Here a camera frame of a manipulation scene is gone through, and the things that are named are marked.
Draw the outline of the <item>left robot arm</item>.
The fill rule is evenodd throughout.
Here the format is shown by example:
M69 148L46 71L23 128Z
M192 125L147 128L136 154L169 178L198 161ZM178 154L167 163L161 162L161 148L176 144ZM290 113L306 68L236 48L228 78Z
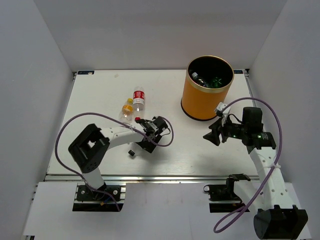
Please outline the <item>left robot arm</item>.
M162 138L162 133L169 129L165 119L156 116L152 120L138 119L133 127L99 128L89 124L68 147L68 152L76 162L85 182L89 185L88 193L99 200L105 196L107 186L102 178L99 165L107 150L135 143L144 151L152 153Z

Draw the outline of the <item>clear unlabelled bottle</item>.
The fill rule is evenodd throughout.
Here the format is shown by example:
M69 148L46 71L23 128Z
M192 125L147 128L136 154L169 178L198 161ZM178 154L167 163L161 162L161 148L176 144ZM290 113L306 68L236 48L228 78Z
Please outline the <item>clear unlabelled bottle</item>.
M209 88L209 85L206 83L206 81L199 76L196 72L193 72L191 74L192 80L199 86L204 87L204 88Z

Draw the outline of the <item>yellow cap small bottle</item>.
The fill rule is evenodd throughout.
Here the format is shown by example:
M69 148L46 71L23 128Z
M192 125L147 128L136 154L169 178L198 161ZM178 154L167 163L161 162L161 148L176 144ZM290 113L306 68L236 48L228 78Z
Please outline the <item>yellow cap small bottle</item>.
M133 111L133 99L128 98L119 113L119 121L125 124L130 124L133 119Z

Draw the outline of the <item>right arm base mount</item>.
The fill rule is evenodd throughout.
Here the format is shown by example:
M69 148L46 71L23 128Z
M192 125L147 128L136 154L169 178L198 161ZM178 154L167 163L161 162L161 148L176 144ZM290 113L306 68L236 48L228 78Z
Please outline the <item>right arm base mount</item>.
M251 181L245 174L230 174L225 184L207 184L203 187L203 192L209 195L210 213L231 213L245 204L234 193L235 182Z

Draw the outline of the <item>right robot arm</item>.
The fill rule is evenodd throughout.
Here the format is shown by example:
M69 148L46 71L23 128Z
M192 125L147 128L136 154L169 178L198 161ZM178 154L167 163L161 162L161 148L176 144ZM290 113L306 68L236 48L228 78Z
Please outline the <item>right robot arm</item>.
M255 188L244 173L231 174L224 185L206 185L203 190L211 201L240 201L241 208L254 214L253 227L261 240L296 240L304 229L308 215L299 209L286 187L281 167L276 163L277 150L273 135L263 130L263 112L257 107L244 107L242 120L233 123L230 108L219 103L219 117L209 126L203 138L218 146L227 139L241 140L254 163L260 187Z

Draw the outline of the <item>green soda bottle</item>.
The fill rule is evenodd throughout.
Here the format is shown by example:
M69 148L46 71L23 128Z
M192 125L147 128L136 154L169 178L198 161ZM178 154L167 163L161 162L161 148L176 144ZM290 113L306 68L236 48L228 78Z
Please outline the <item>green soda bottle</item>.
M211 89L219 89L222 88L225 83L222 78L216 76L209 81L208 85Z

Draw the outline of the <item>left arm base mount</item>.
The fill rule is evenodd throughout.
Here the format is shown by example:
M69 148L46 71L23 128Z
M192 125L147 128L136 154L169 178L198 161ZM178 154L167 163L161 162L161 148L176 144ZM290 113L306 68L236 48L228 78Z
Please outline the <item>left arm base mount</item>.
M125 201L126 187L106 185L105 191L113 196L121 210ZM74 196L73 212L119 212L116 203L108 194L91 191L86 185L79 184Z

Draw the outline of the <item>red label clear bottle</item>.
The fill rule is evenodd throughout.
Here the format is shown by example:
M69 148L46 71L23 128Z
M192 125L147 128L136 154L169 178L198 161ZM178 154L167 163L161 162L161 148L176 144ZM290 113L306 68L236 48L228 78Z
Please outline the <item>red label clear bottle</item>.
M145 115L145 90L137 86L133 91L133 117L143 119Z

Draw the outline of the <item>black label clear bottle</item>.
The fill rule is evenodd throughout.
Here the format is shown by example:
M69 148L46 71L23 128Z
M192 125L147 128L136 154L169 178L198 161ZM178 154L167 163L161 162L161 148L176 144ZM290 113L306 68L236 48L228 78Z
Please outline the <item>black label clear bottle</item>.
M133 150L129 150L128 154L131 158L134 158L136 156L135 152Z

